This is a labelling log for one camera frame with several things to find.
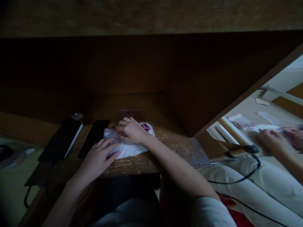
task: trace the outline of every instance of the red cloth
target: red cloth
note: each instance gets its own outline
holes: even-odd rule
[[[232,199],[227,198],[227,197],[220,197],[220,199],[221,199],[222,203],[227,207],[227,209],[228,209],[231,217],[235,221],[237,227],[254,227],[254,225],[245,217],[244,214],[228,208],[228,206],[236,205],[236,203]]]

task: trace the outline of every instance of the gray sleeve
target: gray sleeve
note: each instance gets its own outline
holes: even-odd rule
[[[226,206],[213,198],[202,197],[193,203],[192,227],[237,227]]]

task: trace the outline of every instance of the dark pants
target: dark pants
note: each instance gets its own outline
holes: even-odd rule
[[[160,206],[149,174],[111,178],[106,181],[108,187],[100,196],[86,226],[113,212],[117,206],[131,198],[151,200]]]

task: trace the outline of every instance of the black phone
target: black phone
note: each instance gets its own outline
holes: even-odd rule
[[[104,129],[108,128],[109,120],[98,120],[92,125],[91,130],[81,148],[78,158],[85,158],[92,146],[100,139],[103,139]]]
[[[47,143],[44,151],[39,156],[39,162],[59,161],[65,158],[74,144],[83,123],[69,119],[64,122],[58,131]]]

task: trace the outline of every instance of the white pants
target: white pants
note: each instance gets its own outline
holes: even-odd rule
[[[303,187],[287,172],[260,159],[261,167],[248,179],[236,184],[211,183],[215,191],[237,198],[244,204],[288,227],[303,226]],[[253,158],[204,167],[199,172],[211,181],[230,183],[249,174],[257,166]],[[281,226],[234,200],[254,226]]]

